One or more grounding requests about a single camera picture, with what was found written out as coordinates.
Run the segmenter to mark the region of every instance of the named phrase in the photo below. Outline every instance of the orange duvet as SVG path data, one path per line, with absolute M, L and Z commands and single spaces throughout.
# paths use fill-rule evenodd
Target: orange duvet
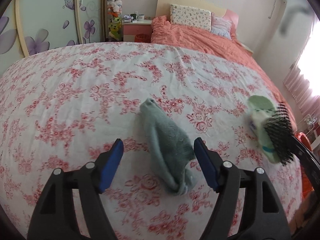
M 275 99 L 278 102 L 286 102 L 278 88 L 256 63 L 253 57 L 247 53 L 247 50 L 241 46 L 241 43 L 234 35 L 232 40 L 229 40 L 200 28 L 173 25 L 167 21 L 167 16 L 160 16 L 153 19 L 152 29 L 151 43 L 197 50 L 225 58 L 255 70 L 262 77 L 265 85 L 273 93 Z M 294 116 L 288 104 L 287 107 L 291 115 L 291 120 L 293 121 L 292 123 L 294 124 Z

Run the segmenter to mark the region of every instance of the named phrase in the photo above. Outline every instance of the white bedsheet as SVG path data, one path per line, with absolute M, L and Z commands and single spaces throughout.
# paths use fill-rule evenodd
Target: white bedsheet
M 276 104 L 254 70 L 158 44 L 95 43 L 24 58 L 0 79 L 0 204 L 26 235 L 52 170 L 77 169 L 121 138 L 124 156 L 101 195 L 119 239 L 199 239 L 217 194 L 196 160 L 188 168 L 198 183 L 184 196 L 167 194 L 152 174 L 139 123 L 139 105 L 150 97 L 191 141 L 201 137 L 240 168 L 262 166 L 290 219 L 301 202 L 300 164 L 273 165 L 261 154 L 245 119 L 254 94 Z M 241 191 L 230 233 L 236 233 L 243 199 Z M 79 211 L 77 194 L 75 206 Z

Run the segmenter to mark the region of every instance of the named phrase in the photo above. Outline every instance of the black hairbrush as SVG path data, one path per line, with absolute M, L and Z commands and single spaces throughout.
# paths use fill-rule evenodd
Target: black hairbrush
M 293 136 L 292 126 L 289 119 L 288 109 L 284 103 L 280 103 L 275 113 L 266 121 L 263 128 L 267 131 L 270 140 L 282 165 L 287 165 L 293 161 L 294 152 L 290 143 Z

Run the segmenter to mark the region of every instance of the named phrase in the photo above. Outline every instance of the screw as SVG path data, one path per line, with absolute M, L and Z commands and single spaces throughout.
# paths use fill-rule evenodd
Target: screw
M 85 165 L 85 167 L 86 167 L 87 169 L 92 169 L 92 168 L 94 168 L 94 166 L 95 166 L 94 162 L 89 162 L 89 163 L 87 163 L 87 164 Z
M 228 162 L 228 161 L 225 161 L 223 163 L 223 166 L 225 166 L 226 168 L 231 168 L 232 167 L 232 163 L 231 162 Z
M 61 171 L 62 170 L 60 168 L 54 169 L 53 174 L 54 175 L 59 175 L 61 173 Z
M 257 173 L 263 174 L 264 173 L 264 169 L 261 168 L 261 167 L 257 168 Z

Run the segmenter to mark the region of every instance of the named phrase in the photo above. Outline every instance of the bedside table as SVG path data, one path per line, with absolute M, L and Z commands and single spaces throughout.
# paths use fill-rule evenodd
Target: bedside table
M 123 25 L 123 41 L 134 42 L 134 37 L 137 34 L 148 34 L 151 35 L 152 20 L 137 21 L 137 23 L 125 23 Z
M 241 43 L 241 45 L 242 45 L 242 47 L 244 47 L 244 48 L 247 50 L 248 54 L 249 54 L 250 56 L 252 56 L 253 50 L 251 50 L 248 46 L 244 45 L 243 43 Z

